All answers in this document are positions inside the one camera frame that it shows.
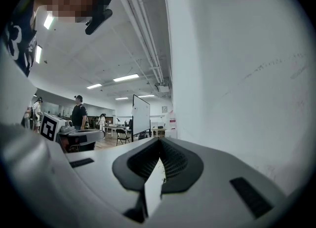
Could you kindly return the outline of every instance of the ceiling light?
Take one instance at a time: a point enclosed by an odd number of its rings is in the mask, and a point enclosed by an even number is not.
[[[51,25],[51,22],[53,22],[54,17],[49,13],[46,17],[46,20],[44,22],[44,26],[49,30],[49,27]]]
[[[121,80],[129,80],[129,79],[134,79],[134,78],[138,78],[138,74],[135,75],[131,75],[131,76],[124,76],[124,77],[120,77],[120,78],[116,78],[113,79],[113,81],[121,81]]]
[[[37,63],[40,63],[40,53],[41,53],[41,47],[38,45],[37,47],[36,47],[36,57],[35,57],[35,61],[37,62]]]
[[[146,96],[139,96],[139,97],[150,97],[150,96],[155,96],[155,95],[146,95]]]
[[[100,87],[100,86],[102,86],[102,85],[98,83],[98,84],[89,86],[89,87],[87,87],[87,88],[88,88],[88,89],[92,89],[92,88],[96,88],[96,87]]]

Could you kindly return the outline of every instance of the desk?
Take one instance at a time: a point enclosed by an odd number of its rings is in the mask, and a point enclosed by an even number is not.
[[[112,131],[111,131],[111,137],[113,137],[113,129],[114,130],[116,130],[116,129],[125,129],[125,133],[127,134],[127,126],[115,126],[115,125],[103,125],[103,129],[102,130],[104,130],[104,128],[106,129],[106,131],[105,132],[108,132],[108,128],[110,128]]]
[[[166,128],[162,128],[162,129],[158,129],[156,127],[152,128],[151,131],[153,133],[153,131],[156,131],[156,136],[158,136],[158,132],[159,131],[166,131],[167,129]]]

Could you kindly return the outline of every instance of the chair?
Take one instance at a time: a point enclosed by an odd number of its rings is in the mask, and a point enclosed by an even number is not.
[[[127,134],[126,134],[126,132],[124,131],[124,130],[122,130],[122,129],[117,129],[116,130],[116,132],[117,132],[117,134],[118,134],[118,138],[117,138],[117,146],[118,146],[118,141],[120,140],[120,142],[122,143],[122,145],[123,145],[123,142],[122,142],[122,140],[125,140],[125,144],[126,144],[126,141],[128,141],[129,142],[129,137],[127,136]],[[125,134],[125,137],[124,138],[121,138],[120,136],[119,136],[119,133],[121,133],[121,134]]]

